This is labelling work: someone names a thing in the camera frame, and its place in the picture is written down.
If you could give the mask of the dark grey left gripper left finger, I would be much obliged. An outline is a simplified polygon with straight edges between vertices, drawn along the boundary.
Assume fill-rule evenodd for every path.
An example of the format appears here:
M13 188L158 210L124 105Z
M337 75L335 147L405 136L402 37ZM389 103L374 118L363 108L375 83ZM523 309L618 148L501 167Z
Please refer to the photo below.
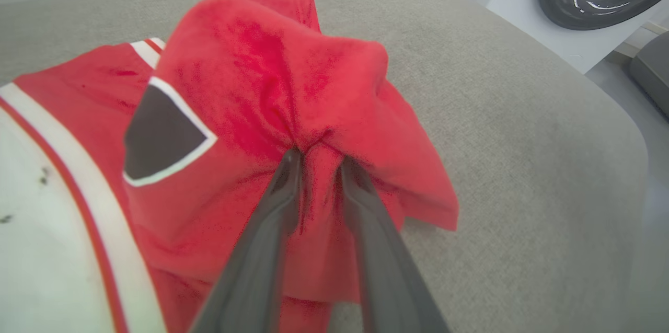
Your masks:
M277 332L287 238L298 224L301 154L284 154L192 332Z

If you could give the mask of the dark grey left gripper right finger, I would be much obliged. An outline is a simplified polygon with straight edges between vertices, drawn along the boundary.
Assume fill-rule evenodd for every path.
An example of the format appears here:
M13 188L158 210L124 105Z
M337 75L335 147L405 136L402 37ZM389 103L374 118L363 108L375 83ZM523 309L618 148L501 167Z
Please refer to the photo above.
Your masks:
M341 164L342 209L353 233L366 332L449 332L370 175Z

